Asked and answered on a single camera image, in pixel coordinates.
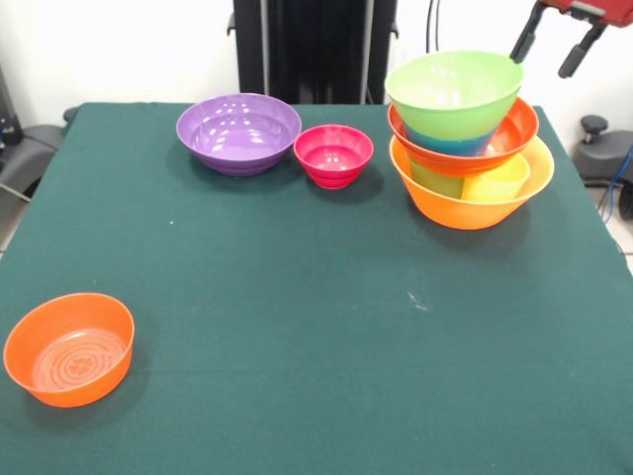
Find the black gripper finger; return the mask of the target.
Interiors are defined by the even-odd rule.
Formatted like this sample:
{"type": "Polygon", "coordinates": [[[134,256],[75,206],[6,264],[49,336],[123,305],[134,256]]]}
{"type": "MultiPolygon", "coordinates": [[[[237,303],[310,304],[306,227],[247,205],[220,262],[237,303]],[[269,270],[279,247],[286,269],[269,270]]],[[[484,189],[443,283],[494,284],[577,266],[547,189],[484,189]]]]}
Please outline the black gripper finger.
{"type": "Polygon", "coordinates": [[[593,24],[582,40],[573,46],[559,68],[558,75],[561,78],[570,78],[574,75],[592,45],[602,36],[605,29],[606,26],[603,24],[593,24]]]}
{"type": "Polygon", "coordinates": [[[546,5],[542,1],[536,1],[534,3],[529,18],[509,55],[515,63],[522,63],[528,55],[535,41],[535,31],[545,9],[546,5]]]}

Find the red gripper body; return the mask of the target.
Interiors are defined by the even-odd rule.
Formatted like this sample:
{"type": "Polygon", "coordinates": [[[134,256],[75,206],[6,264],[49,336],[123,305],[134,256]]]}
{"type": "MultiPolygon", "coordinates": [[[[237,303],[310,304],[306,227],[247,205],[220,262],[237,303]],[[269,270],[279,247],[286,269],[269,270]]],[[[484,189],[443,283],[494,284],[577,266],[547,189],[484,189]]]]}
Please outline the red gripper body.
{"type": "Polygon", "coordinates": [[[632,0],[543,0],[542,3],[578,20],[617,28],[632,24],[632,0]]]}

